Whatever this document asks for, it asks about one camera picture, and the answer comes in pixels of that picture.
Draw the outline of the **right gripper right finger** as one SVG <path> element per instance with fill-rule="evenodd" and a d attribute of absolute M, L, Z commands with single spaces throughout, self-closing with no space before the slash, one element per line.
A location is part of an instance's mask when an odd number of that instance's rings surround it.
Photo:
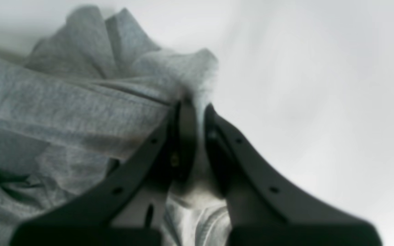
<path fill-rule="evenodd" d="M 209 162 L 231 221 L 227 246 L 381 246 L 375 227 L 303 191 L 209 105 Z"/>

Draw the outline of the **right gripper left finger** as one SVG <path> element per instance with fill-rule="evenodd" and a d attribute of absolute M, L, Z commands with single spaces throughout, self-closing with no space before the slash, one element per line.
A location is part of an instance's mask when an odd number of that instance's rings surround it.
<path fill-rule="evenodd" d="M 197 145 L 195 107 L 175 103 L 163 122 L 100 184 L 22 223 L 11 246 L 161 246 L 161 223 L 172 183 L 185 182 Z"/>

